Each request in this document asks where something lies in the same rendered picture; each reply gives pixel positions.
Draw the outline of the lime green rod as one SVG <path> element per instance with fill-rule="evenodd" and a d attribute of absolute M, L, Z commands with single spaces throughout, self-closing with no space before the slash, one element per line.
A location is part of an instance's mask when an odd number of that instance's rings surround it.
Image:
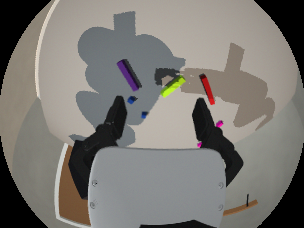
<path fill-rule="evenodd" d="M 184 82 L 186 82 L 185 78 L 182 75 L 180 75 L 161 91 L 161 95 L 163 97 L 166 97 L 172 91 L 174 91 L 176 88 L 178 88 L 180 85 L 182 85 Z"/>

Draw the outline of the purple rod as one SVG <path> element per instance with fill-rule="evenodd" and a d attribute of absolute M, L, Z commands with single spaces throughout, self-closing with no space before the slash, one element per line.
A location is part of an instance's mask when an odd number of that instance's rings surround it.
<path fill-rule="evenodd" d="M 124 75 L 125 79 L 129 83 L 130 87 L 133 91 L 139 90 L 139 85 L 137 84 L 135 78 L 133 77 L 131 71 L 129 70 L 127 64 L 125 63 L 124 59 L 117 63 L 120 71 Z"/>

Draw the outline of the red rod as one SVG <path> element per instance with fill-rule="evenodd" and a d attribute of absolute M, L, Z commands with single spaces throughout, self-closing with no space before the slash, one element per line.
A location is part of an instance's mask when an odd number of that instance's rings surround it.
<path fill-rule="evenodd" d="M 213 95 L 212 95 L 212 91 L 211 91 L 211 88 L 210 88 L 207 77 L 205 75 L 203 75 L 203 76 L 200 76 L 200 78 L 201 78 L 202 83 L 204 85 L 204 88 L 206 90 L 206 93 L 207 93 L 210 104 L 211 105 L 215 104 L 214 98 L 213 98 Z"/>

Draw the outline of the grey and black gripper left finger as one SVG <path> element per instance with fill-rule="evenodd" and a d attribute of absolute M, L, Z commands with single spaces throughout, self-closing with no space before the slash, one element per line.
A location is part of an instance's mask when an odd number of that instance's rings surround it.
<path fill-rule="evenodd" d="M 91 172 L 89 162 L 92 156 L 95 156 L 102 148 L 118 146 L 116 141 L 122 137 L 127 117 L 127 109 L 122 96 L 116 96 L 107 116 L 104 124 L 98 125 L 96 132 L 86 138 L 82 142 L 82 147 L 79 147 L 71 157 L 72 164 L 87 184 L 89 184 Z"/>

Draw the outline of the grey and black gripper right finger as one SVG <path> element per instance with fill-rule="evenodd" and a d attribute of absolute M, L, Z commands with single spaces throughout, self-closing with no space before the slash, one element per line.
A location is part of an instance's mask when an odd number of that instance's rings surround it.
<path fill-rule="evenodd" d="M 202 142 L 200 148 L 208 148 L 218 151 L 226 164 L 226 187 L 235 178 L 243 167 L 243 160 L 238 154 L 232 142 L 223 136 L 223 131 L 215 127 L 212 115 L 204 98 L 198 98 L 192 112 L 193 123 L 198 142 Z M 214 126 L 213 126 L 214 125 Z"/>

